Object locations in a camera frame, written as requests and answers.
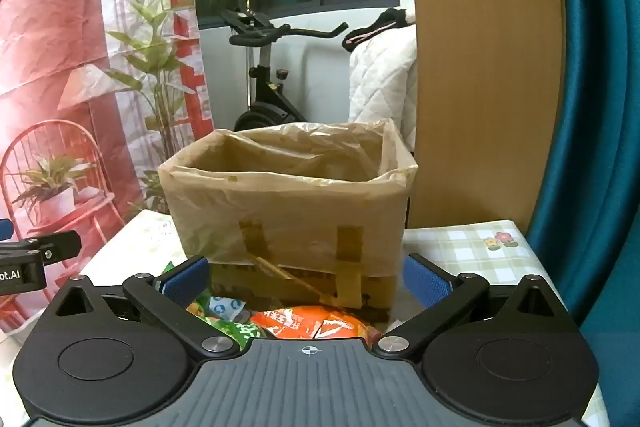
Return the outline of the black pink garment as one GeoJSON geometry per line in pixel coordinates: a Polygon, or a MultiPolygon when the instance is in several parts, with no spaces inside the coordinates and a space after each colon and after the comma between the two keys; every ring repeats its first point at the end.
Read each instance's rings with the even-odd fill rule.
{"type": "Polygon", "coordinates": [[[352,52],[361,43],[371,40],[389,29],[404,28],[416,22],[416,13],[405,8],[388,8],[369,26],[349,32],[342,41],[342,47],[352,52]]]}

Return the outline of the green corn snack bag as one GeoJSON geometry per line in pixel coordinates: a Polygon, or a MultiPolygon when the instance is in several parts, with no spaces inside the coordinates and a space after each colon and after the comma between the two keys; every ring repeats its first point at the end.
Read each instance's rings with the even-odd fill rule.
{"type": "Polygon", "coordinates": [[[194,258],[180,265],[169,262],[155,280],[154,287],[209,326],[231,337],[241,349],[251,339],[270,337],[262,326],[252,321],[252,312],[245,308],[244,301],[212,293],[209,264],[204,258],[194,258]]]}

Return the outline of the orange chips bag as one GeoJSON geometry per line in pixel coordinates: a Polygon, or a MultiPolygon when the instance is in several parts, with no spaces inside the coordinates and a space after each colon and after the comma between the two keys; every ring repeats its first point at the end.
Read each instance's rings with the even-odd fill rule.
{"type": "Polygon", "coordinates": [[[322,306],[298,306],[256,312],[252,322],[278,339],[331,340],[361,338],[368,345],[381,336],[352,314],[322,306]]]}

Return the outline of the white quilted blanket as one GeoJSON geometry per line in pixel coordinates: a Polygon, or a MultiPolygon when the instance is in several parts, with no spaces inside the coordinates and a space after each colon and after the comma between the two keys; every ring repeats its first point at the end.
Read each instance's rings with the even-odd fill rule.
{"type": "Polygon", "coordinates": [[[385,29],[358,44],[349,59],[349,122],[391,119],[406,147],[416,147],[416,25],[385,29]]]}

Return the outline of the black exercise bike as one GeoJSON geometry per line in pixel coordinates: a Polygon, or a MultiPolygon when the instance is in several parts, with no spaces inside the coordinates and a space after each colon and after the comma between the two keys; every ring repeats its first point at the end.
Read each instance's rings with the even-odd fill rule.
{"type": "Polygon", "coordinates": [[[322,31],[296,28],[290,24],[274,26],[266,14],[251,10],[239,12],[224,9],[220,16],[234,31],[229,38],[232,46],[259,50],[258,63],[250,66],[247,72],[248,79],[254,81],[254,94],[250,94],[252,90],[247,88],[250,97],[248,109],[235,121],[233,130],[245,131],[306,122],[303,114],[283,92],[283,81],[288,78],[288,70],[277,69],[277,81],[271,80],[271,47],[283,37],[333,39],[348,28],[348,23],[341,23],[331,31],[322,31]]]}

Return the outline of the teal curtain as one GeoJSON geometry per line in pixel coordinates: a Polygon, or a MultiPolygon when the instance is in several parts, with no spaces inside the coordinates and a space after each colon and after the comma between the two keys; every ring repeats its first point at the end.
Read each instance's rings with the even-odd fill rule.
{"type": "Polygon", "coordinates": [[[639,421],[639,0],[564,0],[562,102],[527,239],[600,366],[614,426],[639,421]]]}

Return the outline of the cardboard box with plastic liner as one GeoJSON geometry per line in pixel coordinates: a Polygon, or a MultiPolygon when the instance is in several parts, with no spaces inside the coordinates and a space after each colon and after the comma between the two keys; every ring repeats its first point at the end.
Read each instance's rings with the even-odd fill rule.
{"type": "Polygon", "coordinates": [[[418,166],[393,122],[217,130],[160,166],[221,296],[388,310],[418,166]]]}

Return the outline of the blue white candy packet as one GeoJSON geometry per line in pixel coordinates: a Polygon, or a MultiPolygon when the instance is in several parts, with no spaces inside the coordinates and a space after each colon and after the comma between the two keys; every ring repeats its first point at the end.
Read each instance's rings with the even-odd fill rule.
{"type": "Polygon", "coordinates": [[[242,300],[212,296],[208,298],[205,311],[209,317],[233,322],[242,313],[245,303],[242,300]]]}

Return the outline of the wooden board panel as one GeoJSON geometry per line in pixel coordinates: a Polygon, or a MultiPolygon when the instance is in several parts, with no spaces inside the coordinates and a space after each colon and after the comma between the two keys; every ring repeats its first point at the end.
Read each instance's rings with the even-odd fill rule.
{"type": "Polygon", "coordinates": [[[564,0],[416,0],[413,228],[526,228],[564,72],[564,0]]]}

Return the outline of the red printed backdrop curtain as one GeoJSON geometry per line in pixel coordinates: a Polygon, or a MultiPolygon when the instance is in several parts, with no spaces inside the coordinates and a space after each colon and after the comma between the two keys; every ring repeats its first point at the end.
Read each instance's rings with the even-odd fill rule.
{"type": "Polygon", "coordinates": [[[16,239],[74,230],[80,254],[1,300],[11,335],[137,213],[157,170],[213,128],[194,0],[1,0],[1,213],[16,239]]]}

